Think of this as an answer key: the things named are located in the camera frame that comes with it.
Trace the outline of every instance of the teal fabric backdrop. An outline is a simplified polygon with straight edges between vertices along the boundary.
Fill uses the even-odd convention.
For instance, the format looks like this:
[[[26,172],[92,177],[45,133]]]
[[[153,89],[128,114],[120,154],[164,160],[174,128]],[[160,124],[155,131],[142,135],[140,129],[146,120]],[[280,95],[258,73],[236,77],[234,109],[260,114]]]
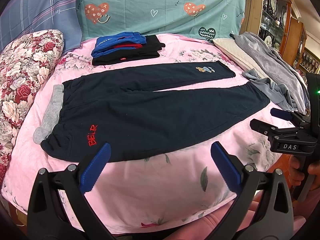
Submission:
[[[238,34],[245,0],[76,0],[82,41],[124,31],[212,40]]]

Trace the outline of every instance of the black folded garment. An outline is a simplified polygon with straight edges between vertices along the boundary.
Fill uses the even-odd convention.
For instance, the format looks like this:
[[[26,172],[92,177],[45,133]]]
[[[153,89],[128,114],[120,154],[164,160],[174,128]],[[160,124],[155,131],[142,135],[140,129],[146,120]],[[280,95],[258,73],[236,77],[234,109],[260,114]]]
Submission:
[[[139,49],[121,49],[108,55],[94,58],[92,65],[112,65],[125,61],[160,57],[158,50],[162,50],[165,44],[161,43],[156,35],[146,36],[146,41],[147,43],[143,44],[142,48]]]

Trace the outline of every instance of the floral cushion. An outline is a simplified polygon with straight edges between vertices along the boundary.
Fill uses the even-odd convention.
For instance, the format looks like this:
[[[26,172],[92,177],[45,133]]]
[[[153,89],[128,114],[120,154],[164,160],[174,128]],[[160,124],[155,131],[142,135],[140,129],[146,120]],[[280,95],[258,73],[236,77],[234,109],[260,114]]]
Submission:
[[[60,31],[44,30],[12,41],[0,54],[0,186],[19,129],[63,45]]]

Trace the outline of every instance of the smiling heart print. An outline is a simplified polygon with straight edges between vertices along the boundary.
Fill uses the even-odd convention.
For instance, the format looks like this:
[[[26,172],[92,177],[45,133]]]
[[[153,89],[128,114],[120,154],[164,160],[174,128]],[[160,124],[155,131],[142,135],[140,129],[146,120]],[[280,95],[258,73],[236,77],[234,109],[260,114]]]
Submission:
[[[196,17],[204,9],[205,9],[204,4],[200,4],[198,6],[191,2],[186,2],[184,4],[184,11],[192,17]]]
[[[106,23],[110,19],[110,16],[108,16],[107,11],[109,10],[109,4],[104,2],[98,6],[90,3],[84,6],[84,12],[85,16],[93,22],[93,24],[96,24],[97,22],[100,23]],[[102,17],[106,17],[106,20],[102,21],[100,20]]]

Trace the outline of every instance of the blue folded garment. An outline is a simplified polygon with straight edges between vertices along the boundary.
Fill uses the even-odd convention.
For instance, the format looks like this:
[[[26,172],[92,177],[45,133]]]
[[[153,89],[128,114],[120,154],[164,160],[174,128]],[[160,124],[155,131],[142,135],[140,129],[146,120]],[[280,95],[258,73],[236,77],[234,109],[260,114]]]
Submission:
[[[96,58],[120,49],[133,49],[131,47],[111,49],[111,47],[125,42],[146,44],[146,38],[138,32],[122,32],[113,36],[99,37],[91,56]]]

